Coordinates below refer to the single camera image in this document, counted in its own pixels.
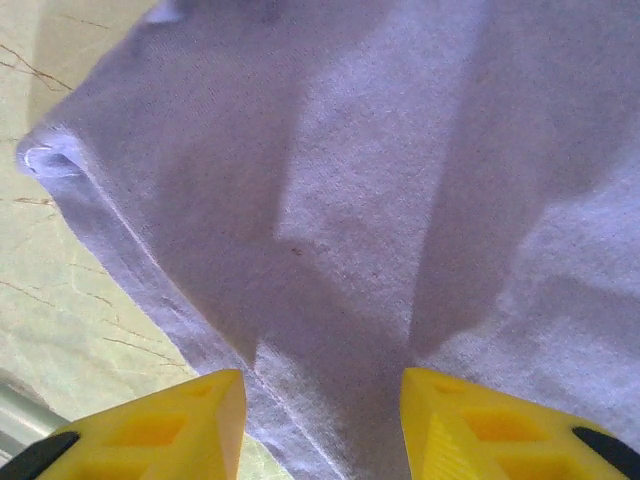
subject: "beige marble surface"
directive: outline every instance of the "beige marble surface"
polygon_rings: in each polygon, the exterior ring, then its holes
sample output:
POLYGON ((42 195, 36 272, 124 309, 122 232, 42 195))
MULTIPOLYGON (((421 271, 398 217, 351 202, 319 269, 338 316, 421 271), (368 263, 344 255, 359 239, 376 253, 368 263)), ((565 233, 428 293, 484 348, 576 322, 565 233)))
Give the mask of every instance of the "beige marble surface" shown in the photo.
MULTIPOLYGON (((68 419, 195 375, 12 158, 18 138, 151 3, 0 1, 0 376, 68 419)), ((240 479, 290 478, 249 437, 240 470, 240 479)))

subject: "white cloth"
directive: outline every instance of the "white cloth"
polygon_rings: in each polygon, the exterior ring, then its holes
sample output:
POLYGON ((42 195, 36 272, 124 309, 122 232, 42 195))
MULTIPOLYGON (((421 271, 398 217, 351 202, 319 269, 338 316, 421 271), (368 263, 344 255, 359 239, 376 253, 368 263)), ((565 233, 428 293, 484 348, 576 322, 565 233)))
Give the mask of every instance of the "white cloth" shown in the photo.
POLYGON ((424 365, 640 445, 640 6, 163 5, 18 161, 295 478, 407 478, 424 365))

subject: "lavender fabric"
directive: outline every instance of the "lavender fabric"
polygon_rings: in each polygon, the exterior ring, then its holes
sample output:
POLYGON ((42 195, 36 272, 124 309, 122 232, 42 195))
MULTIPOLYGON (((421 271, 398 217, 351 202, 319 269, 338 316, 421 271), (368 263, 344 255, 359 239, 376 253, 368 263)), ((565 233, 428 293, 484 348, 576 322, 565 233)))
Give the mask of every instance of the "lavender fabric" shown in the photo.
POLYGON ((640 446, 640 4, 165 2, 18 162, 295 478, 408 478, 403 368, 640 446))

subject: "yellow plastic part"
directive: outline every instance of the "yellow plastic part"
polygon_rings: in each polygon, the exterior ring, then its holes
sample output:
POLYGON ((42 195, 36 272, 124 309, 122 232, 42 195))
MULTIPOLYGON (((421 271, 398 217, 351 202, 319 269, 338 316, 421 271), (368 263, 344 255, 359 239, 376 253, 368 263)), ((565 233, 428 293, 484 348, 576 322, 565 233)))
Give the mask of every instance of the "yellow plastic part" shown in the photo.
POLYGON ((400 414, 413 480, 623 480, 572 432, 598 425, 422 368, 400 414))
POLYGON ((74 422, 80 440, 38 480, 235 479, 242 374, 224 370, 74 422))

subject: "floor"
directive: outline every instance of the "floor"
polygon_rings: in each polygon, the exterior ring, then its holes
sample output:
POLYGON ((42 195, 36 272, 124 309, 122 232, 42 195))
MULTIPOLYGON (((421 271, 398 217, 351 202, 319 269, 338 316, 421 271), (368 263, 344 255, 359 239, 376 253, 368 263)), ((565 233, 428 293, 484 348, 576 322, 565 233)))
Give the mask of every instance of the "floor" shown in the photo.
MULTIPOLYGON (((194 377, 12 162, 152 0, 0 1, 0 381, 70 420, 194 377)), ((240 479, 290 478, 246 437, 240 479)))

